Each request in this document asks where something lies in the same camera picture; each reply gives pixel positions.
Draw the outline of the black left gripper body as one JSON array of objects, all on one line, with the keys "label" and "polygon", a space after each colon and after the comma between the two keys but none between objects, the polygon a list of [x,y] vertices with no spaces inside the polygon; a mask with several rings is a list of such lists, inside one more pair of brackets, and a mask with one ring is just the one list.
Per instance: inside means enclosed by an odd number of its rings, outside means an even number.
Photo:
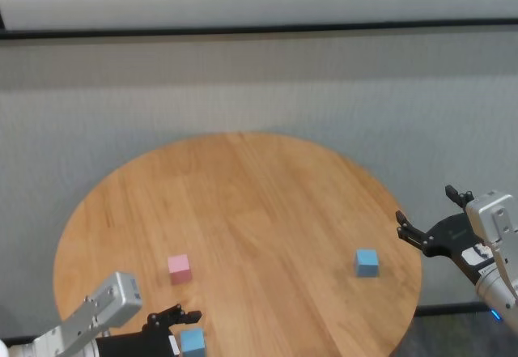
[{"label": "black left gripper body", "polygon": [[102,357],[173,357],[175,350],[169,330],[149,328],[141,332],[110,337],[99,337],[96,345]]}]

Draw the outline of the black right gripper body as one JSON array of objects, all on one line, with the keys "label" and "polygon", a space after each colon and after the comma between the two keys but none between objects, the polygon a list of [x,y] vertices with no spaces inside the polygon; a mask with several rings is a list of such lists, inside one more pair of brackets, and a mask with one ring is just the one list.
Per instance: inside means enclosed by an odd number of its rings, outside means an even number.
[{"label": "black right gripper body", "polygon": [[482,269],[494,263],[491,250],[474,234],[466,214],[439,221],[426,235],[423,254],[449,258],[471,283],[477,283]]}]

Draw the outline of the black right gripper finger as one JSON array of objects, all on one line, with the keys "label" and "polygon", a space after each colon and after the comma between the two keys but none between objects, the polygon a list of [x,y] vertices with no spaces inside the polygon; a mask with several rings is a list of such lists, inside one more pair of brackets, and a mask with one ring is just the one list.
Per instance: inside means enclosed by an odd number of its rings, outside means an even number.
[{"label": "black right gripper finger", "polygon": [[397,235],[400,240],[411,244],[413,247],[422,252],[424,256],[428,256],[428,239],[424,232],[418,230],[403,214],[398,210],[395,213],[397,226]]},{"label": "black right gripper finger", "polygon": [[452,185],[446,185],[444,190],[446,196],[460,208],[466,208],[467,204],[474,200],[474,196],[471,191],[459,193]]}]

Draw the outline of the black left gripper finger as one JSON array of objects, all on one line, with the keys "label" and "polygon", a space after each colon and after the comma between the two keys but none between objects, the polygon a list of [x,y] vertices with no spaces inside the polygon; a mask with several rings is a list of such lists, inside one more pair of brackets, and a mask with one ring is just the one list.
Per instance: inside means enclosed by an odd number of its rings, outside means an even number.
[{"label": "black left gripper finger", "polygon": [[174,325],[191,325],[202,318],[201,311],[187,312],[181,304],[173,305],[162,312],[153,312],[147,317],[148,327],[172,327]]}]

